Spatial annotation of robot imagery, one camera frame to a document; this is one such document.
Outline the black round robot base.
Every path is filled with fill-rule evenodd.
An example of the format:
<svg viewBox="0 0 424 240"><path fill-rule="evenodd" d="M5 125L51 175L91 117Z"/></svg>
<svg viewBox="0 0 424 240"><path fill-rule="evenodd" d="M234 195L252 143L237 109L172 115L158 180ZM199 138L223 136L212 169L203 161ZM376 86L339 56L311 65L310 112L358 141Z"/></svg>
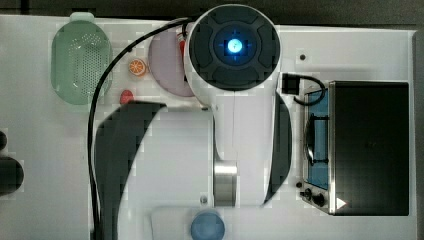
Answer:
<svg viewBox="0 0 424 240"><path fill-rule="evenodd" d="M5 196L17 191L24 180L22 165L11 157L0 158L0 195Z"/></svg>

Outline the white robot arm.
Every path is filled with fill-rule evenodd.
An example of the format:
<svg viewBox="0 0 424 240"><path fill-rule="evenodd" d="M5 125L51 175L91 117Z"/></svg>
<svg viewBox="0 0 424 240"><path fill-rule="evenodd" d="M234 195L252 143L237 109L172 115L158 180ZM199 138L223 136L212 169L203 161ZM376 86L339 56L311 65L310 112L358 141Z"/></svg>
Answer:
<svg viewBox="0 0 424 240"><path fill-rule="evenodd" d="M129 102L97 129L104 240L221 239L222 209L271 197L273 163L291 152L281 58L275 25L250 6L196 19L184 50L191 97Z"/></svg>

